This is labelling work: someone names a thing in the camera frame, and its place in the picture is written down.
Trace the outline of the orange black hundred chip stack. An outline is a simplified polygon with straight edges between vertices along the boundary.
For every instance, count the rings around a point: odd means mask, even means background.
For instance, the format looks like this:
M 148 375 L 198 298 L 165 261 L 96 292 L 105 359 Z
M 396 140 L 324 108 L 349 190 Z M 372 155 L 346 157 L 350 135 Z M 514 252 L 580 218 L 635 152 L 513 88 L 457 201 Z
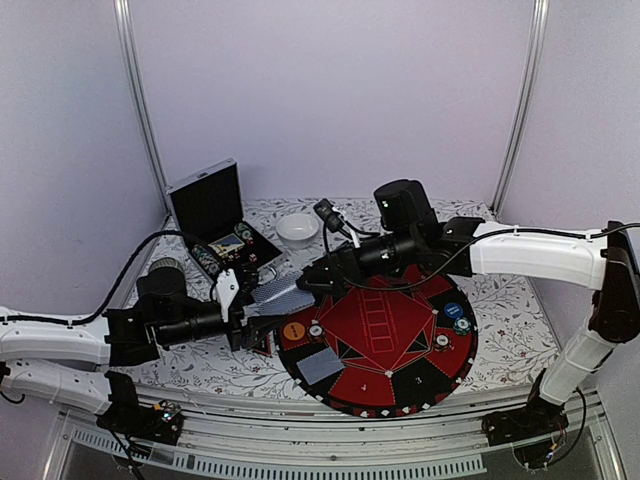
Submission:
M 307 330 L 307 337 L 310 343 L 322 343 L 325 341 L 325 330 L 319 324 L 313 324 Z

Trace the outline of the orange big blind button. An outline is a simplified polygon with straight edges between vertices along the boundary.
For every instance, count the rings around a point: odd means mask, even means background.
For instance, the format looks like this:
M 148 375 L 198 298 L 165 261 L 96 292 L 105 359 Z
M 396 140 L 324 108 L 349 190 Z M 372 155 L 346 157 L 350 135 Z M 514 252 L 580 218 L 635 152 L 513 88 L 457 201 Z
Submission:
M 282 328 L 282 334 L 291 342 L 299 341 L 306 335 L 306 328 L 300 322 L 289 322 Z

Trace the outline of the dealt blue playing card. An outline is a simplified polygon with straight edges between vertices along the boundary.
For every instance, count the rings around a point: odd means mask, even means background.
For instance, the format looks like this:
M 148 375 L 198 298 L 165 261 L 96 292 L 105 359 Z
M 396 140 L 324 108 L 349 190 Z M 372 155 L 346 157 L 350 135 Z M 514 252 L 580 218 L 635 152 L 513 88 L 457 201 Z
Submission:
M 335 351 L 329 347 L 299 360 L 296 366 L 309 385 L 314 385 L 345 368 Z

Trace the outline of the blue small blind button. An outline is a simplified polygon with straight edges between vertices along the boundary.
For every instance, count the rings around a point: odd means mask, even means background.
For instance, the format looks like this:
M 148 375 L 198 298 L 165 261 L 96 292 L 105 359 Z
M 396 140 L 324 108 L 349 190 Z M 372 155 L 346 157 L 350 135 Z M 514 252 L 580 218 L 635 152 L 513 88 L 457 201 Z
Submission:
M 464 308 L 455 302 L 449 302 L 444 305 L 443 312 L 451 319 L 458 319 L 464 316 Z

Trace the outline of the green fifty poker chip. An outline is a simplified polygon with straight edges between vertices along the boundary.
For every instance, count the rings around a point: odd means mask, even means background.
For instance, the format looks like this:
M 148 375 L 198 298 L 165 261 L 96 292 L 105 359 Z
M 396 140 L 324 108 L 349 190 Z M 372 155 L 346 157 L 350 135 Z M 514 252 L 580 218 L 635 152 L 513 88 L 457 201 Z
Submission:
M 467 318 L 460 317 L 454 321 L 453 330 L 457 335 L 465 336 L 471 332 L 472 324 Z

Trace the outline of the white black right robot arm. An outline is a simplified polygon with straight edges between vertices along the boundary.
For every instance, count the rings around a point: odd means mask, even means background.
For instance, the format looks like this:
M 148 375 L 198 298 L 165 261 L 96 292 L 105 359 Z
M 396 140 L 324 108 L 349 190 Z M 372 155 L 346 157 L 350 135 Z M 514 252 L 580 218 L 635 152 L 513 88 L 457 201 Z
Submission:
M 384 234 L 353 240 L 304 268 L 299 288 L 345 295 L 366 280 L 410 265 L 428 277 L 509 274 L 576 284 L 594 293 L 593 310 L 549 368 L 536 379 L 517 427 L 537 436 L 556 411 L 608 358 L 639 334 L 639 267 L 627 234 L 611 221 L 603 230 L 563 231 L 486 222 L 438 220 L 422 184 L 401 179 L 374 192 Z

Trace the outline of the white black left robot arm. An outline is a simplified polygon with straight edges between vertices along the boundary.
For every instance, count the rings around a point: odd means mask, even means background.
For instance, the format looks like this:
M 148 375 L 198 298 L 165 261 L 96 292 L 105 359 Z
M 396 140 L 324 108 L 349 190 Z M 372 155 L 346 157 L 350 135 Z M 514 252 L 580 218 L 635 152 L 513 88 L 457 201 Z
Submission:
M 252 267 L 214 265 L 207 301 L 187 291 L 174 258 L 154 261 L 136 281 L 138 299 L 126 309 L 102 304 L 86 317 L 1 310 L 1 389 L 32 395 L 111 419 L 128 434 L 141 433 L 149 414 L 173 418 L 169 406 L 144 407 L 123 366 L 155 361 L 161 351 L 222 337 L 232 350 L 259 344 L 282 315 L 253 316 L 245 307 L 257 284 Z

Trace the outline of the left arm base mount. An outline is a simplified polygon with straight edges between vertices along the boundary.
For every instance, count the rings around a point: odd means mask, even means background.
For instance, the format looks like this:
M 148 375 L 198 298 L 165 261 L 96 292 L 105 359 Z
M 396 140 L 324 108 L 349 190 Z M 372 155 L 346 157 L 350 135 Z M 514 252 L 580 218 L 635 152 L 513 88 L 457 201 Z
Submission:
M 105 374 L 110 392 L 106 411 L 96 424 L 129 438 L 175 446 L 181 435 L 184 415 L 177 403 L 161 400 L 153 406 L 140 403 L 133 380 L 119 372 Z

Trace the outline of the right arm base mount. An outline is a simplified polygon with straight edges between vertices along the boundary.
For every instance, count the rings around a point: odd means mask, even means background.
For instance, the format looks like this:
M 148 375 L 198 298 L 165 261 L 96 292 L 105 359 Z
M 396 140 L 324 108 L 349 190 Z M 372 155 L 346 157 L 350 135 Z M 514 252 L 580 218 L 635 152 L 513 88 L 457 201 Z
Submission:
M 563 406 L 551 404 L 540 397 L 540 384 L 545 369 L 536 378 L 524 406 L 489 413 L 482 418 L 481 429 L 490 446 L 503 445 L 546 435 L 546 440 L 516 447 L 516 461 L 529 470 L 548 467 L 558 442 L 552 434 L 563 436 L 569 421 Z

